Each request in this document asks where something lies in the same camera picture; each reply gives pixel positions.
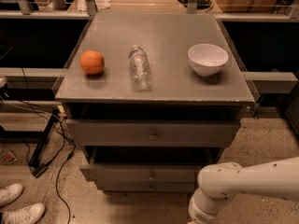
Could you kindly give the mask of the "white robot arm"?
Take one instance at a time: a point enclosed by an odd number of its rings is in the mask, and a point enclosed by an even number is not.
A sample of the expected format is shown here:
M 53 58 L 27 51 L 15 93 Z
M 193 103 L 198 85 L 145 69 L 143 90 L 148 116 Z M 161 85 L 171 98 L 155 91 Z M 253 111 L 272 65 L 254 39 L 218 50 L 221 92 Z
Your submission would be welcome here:
M 188 224 L 208 224 L 237 194 L 299 201 L 299 158 L 242 167 L 236 162 L 208 165 L 197 176 Z

